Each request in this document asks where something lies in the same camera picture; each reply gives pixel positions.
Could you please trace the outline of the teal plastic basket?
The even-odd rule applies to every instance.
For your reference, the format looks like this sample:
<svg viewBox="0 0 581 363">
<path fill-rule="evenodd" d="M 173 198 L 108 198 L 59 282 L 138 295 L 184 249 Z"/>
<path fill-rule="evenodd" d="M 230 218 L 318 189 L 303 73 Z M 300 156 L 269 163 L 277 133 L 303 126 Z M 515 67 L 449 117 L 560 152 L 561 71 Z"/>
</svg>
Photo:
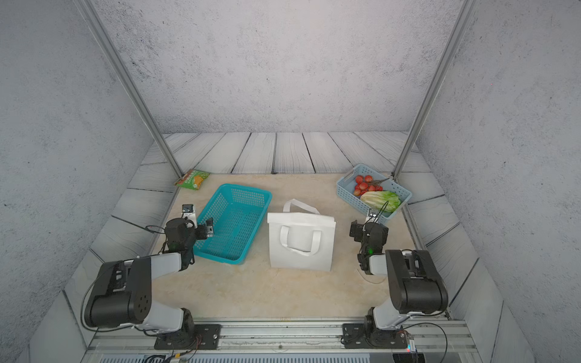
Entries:
<svg viewBox="0 0 581 363">
<path fill-rule="evenodd" d="M 218 263 L 243 263 L 272 201 L 272 193 L 243 185 L 223 184 L 204 207 L 198 222 L 213 220 L 212 237 L 193 246 L 196 257 Z"/>
</svg>

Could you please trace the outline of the white insulated delivery bag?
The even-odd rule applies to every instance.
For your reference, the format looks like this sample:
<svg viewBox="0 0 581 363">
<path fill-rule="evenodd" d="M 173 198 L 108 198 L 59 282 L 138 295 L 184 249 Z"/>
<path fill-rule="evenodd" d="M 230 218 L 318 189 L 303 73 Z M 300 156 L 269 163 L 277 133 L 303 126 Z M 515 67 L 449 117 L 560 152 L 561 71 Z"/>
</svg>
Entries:
<svg viewBox="0 0 581 363">
<path fill-rule="evenodd" d="M 269 213 L 269 258 L 274 269 L 330 272 L 336 221 L 315 207 L 292 199 Z"/>
</svg>

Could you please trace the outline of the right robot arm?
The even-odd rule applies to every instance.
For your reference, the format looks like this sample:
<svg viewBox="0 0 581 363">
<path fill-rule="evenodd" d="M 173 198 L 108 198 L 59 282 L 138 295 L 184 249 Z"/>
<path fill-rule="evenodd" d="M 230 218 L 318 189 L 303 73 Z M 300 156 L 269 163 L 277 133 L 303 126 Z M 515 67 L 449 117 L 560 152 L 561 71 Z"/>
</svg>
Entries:
<svg viewBox="0 0 581 363">
<path fill-rule="evenodd" d="M 389 228 L 376 222 L 353 221 L 350 237 L 360 243 L 357 260 L 366 275 L 387 278 L 390 299 L 370 308 L 363 336 L 376 346 L 396 337 L 404 322 L 417 316 L 438 316 L 449 305 L 446 290 L 426 250 L 384 250 Z"/>
</svg>

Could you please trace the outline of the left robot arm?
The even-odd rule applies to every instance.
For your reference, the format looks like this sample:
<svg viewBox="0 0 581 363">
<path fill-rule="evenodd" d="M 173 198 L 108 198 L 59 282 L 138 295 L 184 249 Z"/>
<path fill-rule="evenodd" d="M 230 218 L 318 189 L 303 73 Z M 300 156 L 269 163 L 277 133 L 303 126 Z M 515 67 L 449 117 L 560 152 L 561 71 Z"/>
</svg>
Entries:
<svg viewBox="0 0 581 363">
<path fill-rule="evenodd" d="M 194 340 L 195 323 L 187 309 L 165 306 L 153 298 L 153 281 L 195 264 L 194 246 L 213 236 L 214 221 L 171 219 L 159 253 L 101 266 L 83 298 L 83 327 L 95 332 L 135 328 L 172 347 L 176 340 Z"/>
</svg>

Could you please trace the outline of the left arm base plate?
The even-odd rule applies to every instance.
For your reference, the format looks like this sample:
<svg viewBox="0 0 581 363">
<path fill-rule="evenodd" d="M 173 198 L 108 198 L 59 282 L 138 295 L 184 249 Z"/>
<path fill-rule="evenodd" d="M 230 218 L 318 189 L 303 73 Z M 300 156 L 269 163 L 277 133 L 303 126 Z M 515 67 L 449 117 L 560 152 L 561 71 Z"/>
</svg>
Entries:
<svg viewBox="0 0 581 363">
<path fill-rule="evenodd" d="M 218 349 L 222 325 L 193 324 L 179 331 L 158 334 L 155 350 L 216 350 Z"/>
</svg>

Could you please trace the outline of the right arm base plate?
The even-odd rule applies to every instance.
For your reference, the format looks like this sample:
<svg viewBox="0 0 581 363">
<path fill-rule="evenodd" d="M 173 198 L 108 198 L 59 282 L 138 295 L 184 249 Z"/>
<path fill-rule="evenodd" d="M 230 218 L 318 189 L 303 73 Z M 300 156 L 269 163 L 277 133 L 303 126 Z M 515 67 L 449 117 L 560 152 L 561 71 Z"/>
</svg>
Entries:
<svg viewBox="0 0 581 363">
<path fill-rule="evenodd" d="M 346 349 L 408 349 L 405 333 L 366 327 L 363 323 L 343 324 L 341 344 Z"/>
</svg>

